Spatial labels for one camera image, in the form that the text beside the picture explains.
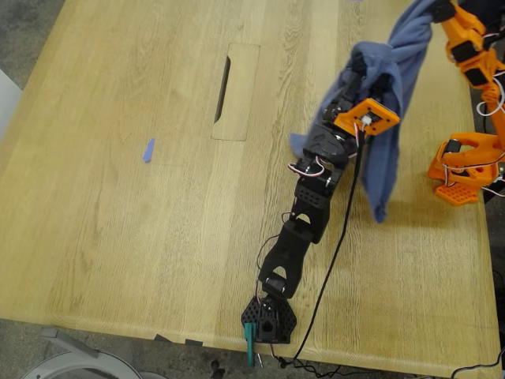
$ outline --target wood grain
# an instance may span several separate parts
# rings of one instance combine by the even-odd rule
[[[223,96],[222,110],[212,128],[215,140],[245,141],[247,138],[259,54],[258,45],[230,44],[227,54],[229,71],[223,74],[225,78],[219,93]]]
[[[305,131],[352,45],[384,41],[406,5],[67,0],[0,145],[0,317],[243,351],[256,254],[293,200],[287,134]],[[387,221],[371,221],[359,190],[302,358],[442,377],[496,358],[483,205],[451,207],[425,175],[441,141],[473,129],[433,29]],[[260,46],[246,141],[211,138],[230,43]],[[351,171],[277,354],[305,333]]]

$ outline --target orange bracket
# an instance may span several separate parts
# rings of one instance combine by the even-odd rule
[[[364,123],[367,116],[371,121],[369,124]],[[400,117],[395,112],[377,103],[374,99],[367,98],[349,111],[340,113],[334,120],[334,124],[352,135],[356,133],[354,128],[354,124],[356,124],[358,129],[375,136],[398,124],[399,121]]]

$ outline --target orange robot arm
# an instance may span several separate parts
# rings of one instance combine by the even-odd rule
[[[493,48],[484,48],[484,25],[471,13],[449,0],[438,0],[432,8],[435,22],[447,34],[448,58],[460,69],[470,87],[481,90],[483,103],[496,135],[454,133],[443,142],[428,169],[430,178],[442,179],[435,193],[453,205],[475,202],[481,187],[493,183],[501,174],[499,162],[505,162],[505,107],[503,88],[497,74],[505,65]],[[469,149],[461,151],[462,146]]]

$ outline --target black cable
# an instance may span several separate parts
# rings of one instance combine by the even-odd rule
[[[322,378],[322,377],[333,377],[333,375],[335,375],[336,373],[340,374],[339,373],[339,370],[340,370],[340,365],[337,366],[336,369],[334,369],[333,371],[328,371],[327,373],[318,373],[317,370],[316,370],[316,367],[312,366],[312,365],[308,365],[308,364],[304,364],[300,359],[297,359],[295,362],[298,362],[300,363],[299,366],[297,366],[296,364],[293,364],[293,367],[295,369],[303,369],[309,373],[313,373],[314,375],[316,375],[316,377],[318,379]]]
[[[496,271],[496,270],[492,270],[492,271],[493,271],[493,273],[495,273],[499,277],[499,281],[502,284],[502,290],[505,290],[505,281],[503,281],[502,274],[500,272]]]
[[[502,355],[503,353],[505,352],[505,347],[503,347],[503,349],[501,350],[501,352],[498,354],[498,358],[496,358],[496,362],[494,363],[491,363],[489,365],[475,365],[475,366],[468,366],[468,367],[460,367],[456,370],[454,370],[451,374],[451,379],[455,379],[455,376],[457,373],[460,373],[462,371],[467,371],[467,370],[475,370],[475,369],[479,369],[479,368],[489,368],[489,367],[494,367],[494,366],[498,366],[499,364],[499,360],[502,358]]]
[[[277,238],[279,236],[280,236],[280,233],[278,235],[272,235],[271,237],[268,237],[265,242],[263,242],[263,245],[261,245],[260,251],[258,251],[258,255],[256,256],[256,266],[258,267],[258,270],[261,270],[261,267],[260,267],[261,250],[263,250],[263,248],[265,247],[265,245],[267,245],[268,241],[270,241],[273,238]]]
[[[286,368],[286,366],[294,364],[294,362],[298,359],[298,355],[300,355],[301,350],[303,349],[303,346],[305,345],[305,342],[307,341],[307,338],[309,337],[310,331],[312,330],[312,327],[314,325],[314,320],[316,319],[317,310],[319,309],[321,299],[323,298],[324,289],[326,288],[326,284],[328,282],[328,279],[330,278],[331,270],[333,270],[333,265],[335,264],[335,260],[337,258],[337,255],[339,254],[340,246],[342,245],[344,237],[346,236],[347,223],[349,222],[349,215],[350,215],[350,207],[353,203],[354,190],[356,189],[357,179],[360,174],[361,158],[363,156],[363,146],[365,145],[365,132],[364,131],[362,131],[362,130],[358,131],[358,140],[359,140],[359,146],[357,148],[356,162],[354,163],[353,182],[350,187],[349,199],[347,200],[346,214],[344,215],[342,232],[340,233],[340,238],[339,238],[339,241],[337,242],[337,247],[335,248],[335,251],[333,253],[333,257],[331,258],[330,267],[328,267],[328,270],[326,272],[326,276],[324,277],[323,285],[321,286],[321,289],[319,291],[319,295],[317,296],[316,305],[314,306],[314,310],[312,312],[312,318],[310,320],[309,327],[307,328],[307,332],[305,332],[305,336],[304,336],[303,340],[301,341],[301,345],[298,348],[297,354],[294,355],[293,360],[290,362],[287,362],[282,357],[277,358],[277,360],[280,362],[282,368]]]
[[[289,215],[291,212],[284,212],[284,213],[281,213],[281,221],[282,223],[286,223],[286,221],[284,221],[284,216],[285,215]],[[263,248],[267,245],[268,241],[270,241],[271,239],[273,238],[277,238],[280,236],[280,233],[278,235],[272,235],[271,237],[267,238],[267,240],[263,243],[263,245],[260,247],[260,251],[258,251],[258,255],[256,256],[256,266],[259,270],[261,270],[261,267],[260,267],[260,255],[261,255],[261,250],[263,250]]]

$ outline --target rectangular slot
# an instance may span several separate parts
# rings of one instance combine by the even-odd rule
[[[231,43],[228,47],[212,138],[245,141],[260,47]]]

